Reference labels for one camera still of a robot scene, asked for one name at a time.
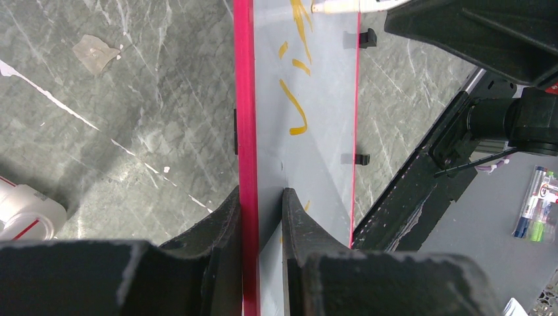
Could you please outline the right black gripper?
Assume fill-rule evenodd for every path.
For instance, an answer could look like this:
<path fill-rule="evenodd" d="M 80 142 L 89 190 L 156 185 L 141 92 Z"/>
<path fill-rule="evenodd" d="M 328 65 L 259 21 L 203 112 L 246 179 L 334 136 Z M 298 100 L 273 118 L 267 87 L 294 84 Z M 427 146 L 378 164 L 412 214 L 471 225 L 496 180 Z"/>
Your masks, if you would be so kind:
<path fill-rule="evenodd" d="M 557 84 L 556 1 L 410 1 L 388 11 L 384 29 L 517 84 Z"/>

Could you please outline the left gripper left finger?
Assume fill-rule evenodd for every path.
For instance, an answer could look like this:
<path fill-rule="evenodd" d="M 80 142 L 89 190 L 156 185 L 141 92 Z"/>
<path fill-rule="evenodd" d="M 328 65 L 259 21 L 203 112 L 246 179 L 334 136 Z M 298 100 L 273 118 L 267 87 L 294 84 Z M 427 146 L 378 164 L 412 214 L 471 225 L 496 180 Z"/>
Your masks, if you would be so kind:
<path fill-rule="evenodd" d="M 2 315 L 241 315 L 241 207 L 233 189 L 190 229 L 146 240 L 1 243 Z"/>

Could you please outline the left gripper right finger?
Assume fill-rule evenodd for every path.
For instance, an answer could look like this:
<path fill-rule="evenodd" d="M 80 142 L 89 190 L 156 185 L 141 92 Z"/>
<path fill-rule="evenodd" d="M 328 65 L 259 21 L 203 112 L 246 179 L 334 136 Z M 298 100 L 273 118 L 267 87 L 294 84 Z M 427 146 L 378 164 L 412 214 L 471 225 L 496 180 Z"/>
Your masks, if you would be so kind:
<path fill-rule="evenodd" d="M 463 255 L 352 250 L 282 194 L 286 315 L 501 315 L 484 271 Z"/>

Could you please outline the white marker pen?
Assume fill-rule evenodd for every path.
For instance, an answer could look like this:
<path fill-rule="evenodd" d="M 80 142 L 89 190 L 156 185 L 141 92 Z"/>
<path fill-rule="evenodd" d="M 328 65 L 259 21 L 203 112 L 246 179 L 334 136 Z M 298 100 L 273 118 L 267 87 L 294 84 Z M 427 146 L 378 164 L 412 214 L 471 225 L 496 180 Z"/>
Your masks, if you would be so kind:
<path fill-rule="evenodd" d="M 394 9 L 408 2 L 410 0 L 331 0 L 313 3 L 311 12 L 324 14 L 375 13 Z"/>

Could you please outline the red-framed whiteboard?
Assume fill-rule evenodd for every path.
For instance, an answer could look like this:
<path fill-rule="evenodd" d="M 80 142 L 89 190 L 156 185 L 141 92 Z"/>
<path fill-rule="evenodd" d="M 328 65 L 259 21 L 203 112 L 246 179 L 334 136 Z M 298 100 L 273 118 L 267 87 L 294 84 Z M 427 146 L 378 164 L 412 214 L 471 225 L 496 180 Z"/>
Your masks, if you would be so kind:
<path fill-rule="evenodd" d="M 233 3 L 245 315 L 287 314 L 285 188 L 337 241 L 352 241 L 361 17 L 311 5 Z"/>

